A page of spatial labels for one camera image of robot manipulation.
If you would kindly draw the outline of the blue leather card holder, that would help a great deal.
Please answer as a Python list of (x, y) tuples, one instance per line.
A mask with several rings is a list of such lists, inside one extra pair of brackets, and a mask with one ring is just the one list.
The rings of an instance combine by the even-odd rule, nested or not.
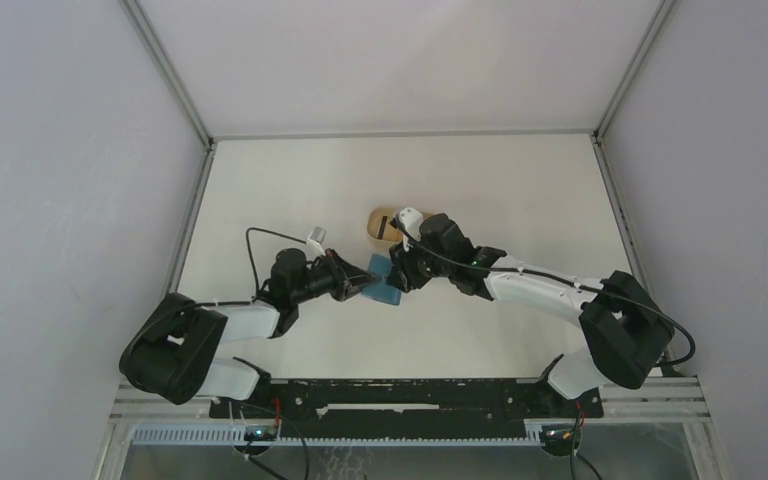
[(402, 292), (387, 283), (387, 277), (391, 273), (393, 264), (389, 257), (373, 254), (370, 258), (368, 271), (376, 274), (379, 280), (364, 287), (361, 295), (367, 299), (391, 306), (399, 306)]

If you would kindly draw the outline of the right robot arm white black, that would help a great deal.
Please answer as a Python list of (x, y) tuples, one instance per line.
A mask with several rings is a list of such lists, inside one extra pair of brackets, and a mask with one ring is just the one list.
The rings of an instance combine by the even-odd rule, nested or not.
[(523, 304), (580, 329), (584, 347), (556, 357), (540, 377), (538, 402), (549, 415), (565, 415), (584, 393), (607, 384), (638, 389), (653, 369), (696, 353), (690, 332), (627, 272), (591, 278), (532, 266), (474, 245), (444, 213), (405, 207), (388, 224), (400, 234), (389, 249), (388, 285), (409, 293), (444, 278), (464, 295)]

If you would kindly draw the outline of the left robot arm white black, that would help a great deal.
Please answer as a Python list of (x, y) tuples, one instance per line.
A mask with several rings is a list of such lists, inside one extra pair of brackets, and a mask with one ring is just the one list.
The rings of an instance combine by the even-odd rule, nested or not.
[(175, 405), (225, 397), (246, 415), (261, 416), (273, 401), (271, 388), (260, 382), (267, 372), (219, 356), (220, 345), (279, 338), (298, 320), (302, 303), (323, 295), (344, 302), (380, 279), (333, 249), (313, 260), (300, 249), (284, 249), (251, 300), (199, 303), (180, 293), (166, 295), (125, 347), (119, 371), (133, 387)]

